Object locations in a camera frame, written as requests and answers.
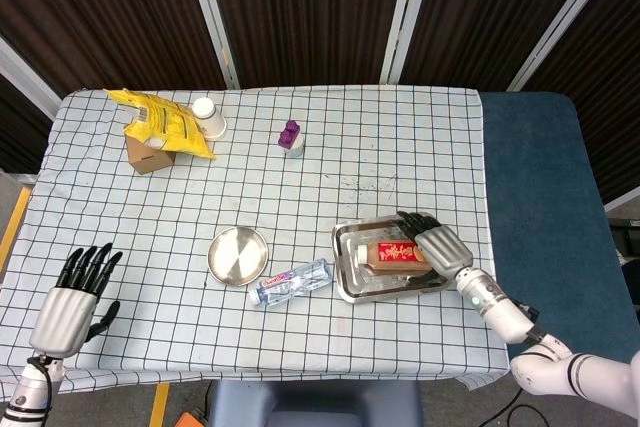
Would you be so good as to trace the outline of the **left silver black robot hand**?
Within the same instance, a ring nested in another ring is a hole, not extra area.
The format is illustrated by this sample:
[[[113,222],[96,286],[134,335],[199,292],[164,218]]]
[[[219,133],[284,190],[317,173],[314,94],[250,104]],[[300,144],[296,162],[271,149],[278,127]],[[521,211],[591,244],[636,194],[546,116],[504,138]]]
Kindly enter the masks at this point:
[[[104,316],[93,320],[111,274],[123,253],[113,245],[78,248],[66,259],[38,314],[29,343],[40,356],[69,358],[104,333],[115,320],[120,302],[115,300]]]

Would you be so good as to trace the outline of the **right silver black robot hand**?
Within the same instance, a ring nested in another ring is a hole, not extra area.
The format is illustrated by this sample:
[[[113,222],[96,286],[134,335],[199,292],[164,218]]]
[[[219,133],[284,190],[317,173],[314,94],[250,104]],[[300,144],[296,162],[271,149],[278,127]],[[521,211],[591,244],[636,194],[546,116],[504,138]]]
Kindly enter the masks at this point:
[[[417,212],[398,211],[397,214],[397,226],[418,246],[439,275],[453,279],[461,270],[473,266],[473,253],[447,225]]]

